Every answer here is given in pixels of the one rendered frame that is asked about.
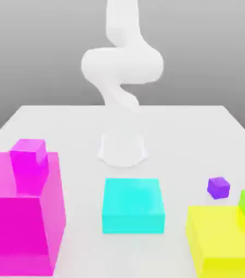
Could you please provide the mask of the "large cyan box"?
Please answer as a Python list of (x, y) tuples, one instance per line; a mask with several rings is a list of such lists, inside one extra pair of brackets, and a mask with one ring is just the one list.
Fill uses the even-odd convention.
[(157, 178), (107, 178), (102, 205), (104, 234), (162, 234), (165, 210)]

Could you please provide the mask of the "small magenta cube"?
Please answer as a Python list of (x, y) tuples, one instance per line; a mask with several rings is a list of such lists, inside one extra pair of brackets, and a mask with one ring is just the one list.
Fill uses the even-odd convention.
[(49, 174), (45, 140), (22, 138), (9, 153), (17, 193), (39, 196)]

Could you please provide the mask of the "large magenta box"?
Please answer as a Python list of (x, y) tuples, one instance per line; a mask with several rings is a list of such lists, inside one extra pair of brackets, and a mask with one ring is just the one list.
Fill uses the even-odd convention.
[(42, 191), (20, 195), (10, 155), (0, 153), (0, 276), (52, 276), (66, 226), (59, 156), (49, 152)]

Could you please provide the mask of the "large yellow box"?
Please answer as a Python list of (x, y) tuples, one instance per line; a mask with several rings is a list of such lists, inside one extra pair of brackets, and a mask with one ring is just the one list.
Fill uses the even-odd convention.
[(185, 228), (197, 278), (245, 278), (245, 216), (238, 206), (189, 206)]

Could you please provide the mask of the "small purple cube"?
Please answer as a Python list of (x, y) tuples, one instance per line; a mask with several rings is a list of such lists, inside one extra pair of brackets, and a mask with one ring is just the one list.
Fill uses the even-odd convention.
[(209, 178), (207, 191), (214, 199), (227, 198), (230, 192), (230, 183), (224, 177)]

